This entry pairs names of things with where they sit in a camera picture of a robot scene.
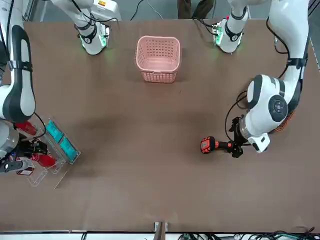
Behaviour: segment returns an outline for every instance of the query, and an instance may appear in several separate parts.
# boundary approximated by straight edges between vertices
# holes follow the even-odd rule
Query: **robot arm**
[[[82,46],[90,55],[96,55],[108,44],[109,28],[101,24],[89,11],[94,0],[51,0],[65,12],[79,31]]]
[[[226,53],[232,53],[240,43],[247,20],[249,4],[263,0],[228,0],[231,15],[215,26],[218,34],[215,43]],[[261,153],[270,143],[268,133],[277,128],[298,106],[302,91],[304,69],[308,59],[309,24],[307,0],[272,0],[267,27],[284,44],[288,59],[284,80],[267,75],[257,75],[247,89],[248,112],[236,117],[229,130],[234,132],[234,141],[224,148],[232,156],[239,157],[247,141]],[[213,137],[201,142],[203,153],[213,151]]]
[[[0,118],[14,123],[27,121],[35,112],[36,102],[32,85],[30,42],[23,27],[22,1],[13,3],[9,31],[11,1],[0,0],[0,24],[4,40],[8,36],[11,84],[0,86]]]
[[[249,112],[240,122],[242,134],[258,152],[267,148],[268,133],[277,128],[299,103],[308,59],[308,1],[273,0],[269,23],[286,46],[288,59],[284,80],[258,75],[248,87]]]
[[[90,55],[96,55],[106,47],[109,28],[96,22],[88,10],[94,0],[76,0],[76,2],[52,0],[52,2],[74,21],[80,33],[82,45]],[[36,109],[31,48],[28,35],[24,30],[22,9],[21,0],[0,0],[2,41],[8,49],[8,66],[11,75],[10,85],[0,86],[0,118],[14,123],[27,121]]]
[[[52,2],[74,21],[80,33],[82,45],[89,54],[98,54],[106,47],[109,29],[100,22],[96,22],[88,10],[94,0],[76,0],[76,2],[52,0]],[[25,123],[36,109],[31,48],[23,26],[22,9],[22,0],[0,0],[1,40],[8,49],[8,66],[11,75],[11,83],[0,86],[0,118],[16,124]],[[23,155],[23,150],[30,152],[44,145],[38,146],[37,142],[21,141],[26,137],[19,134],[11,124],[1,120],[0,133],[0,173],[23,170],[28,166],[24,160],[10,160],[14,152],[17,158],[18,149],[19,154]]]

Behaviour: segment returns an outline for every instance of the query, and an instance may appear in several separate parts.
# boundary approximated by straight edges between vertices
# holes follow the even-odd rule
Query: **plastic basket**
[[[143,36],[136,47],[135,61],[145,81],[173,83],[180,66],[180,42],[169,36]]]

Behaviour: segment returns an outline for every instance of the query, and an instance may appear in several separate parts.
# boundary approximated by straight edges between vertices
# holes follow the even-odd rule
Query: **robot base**
[[[107,47],[109,34],[110,34],[109,27],[107,27],[106,25],[104,25],[100,22],[96,22],[95,25],[97,27],[97,33],[94,36],[94,38],[92,39],[91,43],[87,43],[86,39],[83,40],[80,37],[83,48],[90,55],[97,55],[104,48]]]
[[[239,44],[241,43],[241,38],[243,33],[236,41],[231,41],[229,36],[226,34],[225,24],[227,23],[227,19],[223,19],[221,22],[215,25],[214,33],[217,33],[218,36],[213,36],[213,42],[225,53],[230,54],[233,53]]]

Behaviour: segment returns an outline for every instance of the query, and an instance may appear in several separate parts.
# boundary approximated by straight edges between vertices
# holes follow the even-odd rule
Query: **table surface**
[[[193,20],[112,23],[109,48],[90,56],[72,23],[26,23],[37,112],[54,116],[82,155],[58,189],[0,176],[0,231],[320,232],[319,71],[312,48],[300,105],[267,152],[204,155],[200,140],[226,141],[224,119],[257,74],[278,76],[264,20],[249,20],[233,54]],[[146,83],[138,39],[174,36],[182,47],[173,84]],[[235,109],[232,117],[243,113]]]

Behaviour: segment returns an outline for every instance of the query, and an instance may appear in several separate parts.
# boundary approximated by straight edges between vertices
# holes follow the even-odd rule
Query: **blue item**
[[[69,162],[73,163],[77,156],[77,150],[72,146],[66,137],[63,138],[62,142],[60,143],[60,147],[69,158]]]
[[[57,128],[53,121],[49,121],[49,123],[45,126],[47,132],[53,137],[56,143],[59,143],[64,134]]]

